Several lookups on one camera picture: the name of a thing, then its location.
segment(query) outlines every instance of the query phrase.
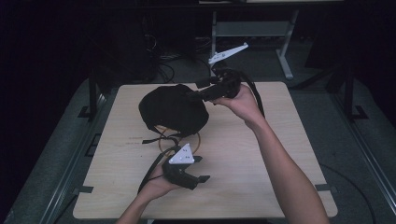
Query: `black strap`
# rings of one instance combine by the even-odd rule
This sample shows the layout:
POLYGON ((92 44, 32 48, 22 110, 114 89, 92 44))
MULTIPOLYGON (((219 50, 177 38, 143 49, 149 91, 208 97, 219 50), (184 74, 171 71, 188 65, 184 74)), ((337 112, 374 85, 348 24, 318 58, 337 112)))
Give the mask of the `black strap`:
POLYGON ((142 180, 142 183, 140 183, 139 190, 137 191, 137 193, 139 193, 140 190, 142 190, 142 188, 145 187, 145 185, 149 182, 149 177, 151 176, 151 173, 154 171, 155 167, 161 161, 163 156, 166 153, 168 153, 169 151, 177 150, 179 148, 180 148, 180 146, 169 147, 164 152, 162 152, 160 155, 158 155, 157 159, 155 159, 154 163, 152 163, 151 166, 149 167, 148 172, 146 173, 145 177, 142 180))
POLYGON ((264 114, 264 108, 262 107, 262 98, 260 97, 259 92, 256 89, 256 85, 254 82, 250 81, 247 75, 245 75, 243 72, 240 72, 240 76, 242 79, 246 81, 248 86, 250 87, 251 91, 253 91, 254 97, 256 98, 257 106, 259 107, 260 111, 262 112, 262 115, 265 117, 264 114))

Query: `desk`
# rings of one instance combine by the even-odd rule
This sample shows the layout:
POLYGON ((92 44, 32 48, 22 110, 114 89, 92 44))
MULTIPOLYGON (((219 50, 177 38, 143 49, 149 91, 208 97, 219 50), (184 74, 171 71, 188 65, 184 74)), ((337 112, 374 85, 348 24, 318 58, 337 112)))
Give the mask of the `desk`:
MULTIPOLYGON (((256 85, 267 120, 285 149, 314 185, 326 184, 286 85, 256 85)), ((138 110, 143 96, 158 86, 120 88, 84 182, 85 187, 93 187, 92 193, 79 194, 76 218, 118 218, 134 199, 160 153, 158 142, 141 144, 158 134, 148 130, 138 110)), ((210 103, 205 106, 209 121, 199 132, 201 145, 195 153, 203 159, 186 172, 211 177, 195 190, 174 190, 151 202, 142 218, 283 217, 253 132, 228 108, 210 103)), ((181 141, 187 142, 194 149, 198 135, 181 141)), ((331 193, 320 191, 319 196, 328 216, 335 216, 337 207, 331 193)))

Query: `forearm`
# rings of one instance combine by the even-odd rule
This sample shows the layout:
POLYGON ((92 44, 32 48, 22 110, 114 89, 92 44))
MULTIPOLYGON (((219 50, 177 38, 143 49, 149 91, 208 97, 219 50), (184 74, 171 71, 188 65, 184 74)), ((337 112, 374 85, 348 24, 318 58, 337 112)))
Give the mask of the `forearm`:
POLYGON ((140 217, 143 214, 143 211, 146 209, 150 200, 145 199, 144 197, 139 197, 139 195, 134 199, 133 202, 128 206, 128 208, 121 215, 119 220, 117 220, 117 224, 135 224, 139 221, 140 217))
POLYGON ((277 200, 290 223, 329 223, 312 183, 283 148, 264 118, 247 124, 255 133, 277 200))

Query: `table leg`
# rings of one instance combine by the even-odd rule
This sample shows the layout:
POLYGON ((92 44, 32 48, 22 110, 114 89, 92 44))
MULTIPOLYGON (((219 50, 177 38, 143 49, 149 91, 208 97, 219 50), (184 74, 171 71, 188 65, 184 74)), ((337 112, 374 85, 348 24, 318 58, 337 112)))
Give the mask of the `table leg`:
POLYGON ((293 73, 290 70, 288 61, 286 60, 286 51, 289 46, 289 42, 291 39, 291 35, 293 34, 294 25, 297 20, 299 10, 294 10, 291 16, 288 28, 285 33, 285 42, 282 45, 282 48, 276 50, 276 56, 279 59, 280 65, 282 66, 283 73, 285 74, 286 79, 293 79, 293 73))

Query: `finger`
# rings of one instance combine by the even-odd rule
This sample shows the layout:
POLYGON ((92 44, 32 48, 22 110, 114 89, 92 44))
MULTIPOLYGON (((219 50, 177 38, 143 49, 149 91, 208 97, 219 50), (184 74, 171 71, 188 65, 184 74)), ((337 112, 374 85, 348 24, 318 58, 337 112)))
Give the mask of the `finger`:
POLYGON ((229 98, 225 98, 225 97, 220 97, 216 100, 211 101, 213 104, 215 105, 225 105, 225 106, 229 106, 231 103, 231 99, 229 98))

